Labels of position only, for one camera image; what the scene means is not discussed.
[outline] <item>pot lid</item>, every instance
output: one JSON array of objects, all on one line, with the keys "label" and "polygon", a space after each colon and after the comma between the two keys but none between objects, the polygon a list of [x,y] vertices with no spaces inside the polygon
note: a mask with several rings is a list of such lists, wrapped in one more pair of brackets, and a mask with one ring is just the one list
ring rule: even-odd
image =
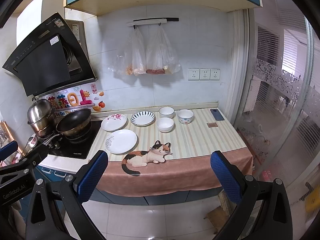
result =
[{"label": "pot lid", "polygon": [[30,106],[27,113],[29,124],[39,121],[52,110],[52,104],[47,99],[36,101],[36,99],[33,98],[32,101],[35,102]]}]

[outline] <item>calico cat illustration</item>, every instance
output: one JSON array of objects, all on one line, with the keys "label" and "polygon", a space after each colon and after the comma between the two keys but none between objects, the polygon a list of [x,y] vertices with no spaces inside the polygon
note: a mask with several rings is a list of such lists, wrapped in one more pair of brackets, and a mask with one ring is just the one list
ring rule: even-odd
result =
[{"label": "calico cat illustration", "polygon": [[164,155],[172,155],[170,152],[170,145],[171,143],[162,144],[159,140],[157,140],[155,145],[153,145],[149,151],[130,152],[122,160],[122,169],[124,172],[130,175],[139,176],[140,172],[129,170],[127,164],[130,164],[132,167],[144,167],[147,166],[147,163],[151,162],[164,163]]}]

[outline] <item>smartphone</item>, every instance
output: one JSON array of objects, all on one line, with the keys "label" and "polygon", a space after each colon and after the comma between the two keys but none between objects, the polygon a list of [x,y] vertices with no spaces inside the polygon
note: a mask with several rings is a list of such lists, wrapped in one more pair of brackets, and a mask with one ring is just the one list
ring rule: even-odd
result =
[{"label": "smartphone", "polygon": [[222,117],[218,109],[210,109],[210,111],[216,121],[224,121],[224,118]]}]

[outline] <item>white plate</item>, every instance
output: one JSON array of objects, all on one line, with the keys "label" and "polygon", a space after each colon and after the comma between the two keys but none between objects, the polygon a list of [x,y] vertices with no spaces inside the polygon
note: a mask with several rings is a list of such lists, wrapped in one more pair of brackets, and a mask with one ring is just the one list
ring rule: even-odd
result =
[{"label": "white plate", "polygon": [[114,154],[122,154],[131,150],[137,142],[137,135],[127,129],[110,134],[105,141],[105,148]]},{"label": "white plate", "polygon": [[131,117],[131,122],[136,126],[146,126],[151,124],[155,119],[155,115],[149,111],[141,111]]},{"label": "white plate", "polygon": [[122,128],[127,122],[127,117],[123,114],[112,114],[106,117],[102,123],[101,127],[107,132],[113,132]]}]

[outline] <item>countertop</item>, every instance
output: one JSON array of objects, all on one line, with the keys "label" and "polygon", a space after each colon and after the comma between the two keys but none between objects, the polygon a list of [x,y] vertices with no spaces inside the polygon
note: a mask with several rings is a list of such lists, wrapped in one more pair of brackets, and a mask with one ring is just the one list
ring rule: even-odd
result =
[{"label": "countertop", "polygon": [[[170,142],[173,155],[166,155],[166,160],[210,155],[212,149],[228,152],[245,148],[246,145],[225,116],[223,116],[224,121],[217,121],[218,127],[209,128],[207,126],[207,123],[216,122],[210,109],[212,108],[192,109],[194,119],[188,125],[180,124],[175,114],[173,118],[175,126],[169,133],[159,132],[155,122],[147,127],[134,126],[130,122],[132,114],[125,114],[128,121],[123,128],[134,131],[138,136],[138,143],[132,150],[148,150],[156,140],[160,140],[162,143]],[[154,114],[157,119],[159,113],[155,112]],[[39,165],[58,171],[76,173],[82,165],[91,160],[98,150],[106,151],[109,161],[120,162],[126,154],[114,155],[104,147],[105,139],[109,134],[110,132],[100,128],[85,160],[48,155]]]}]

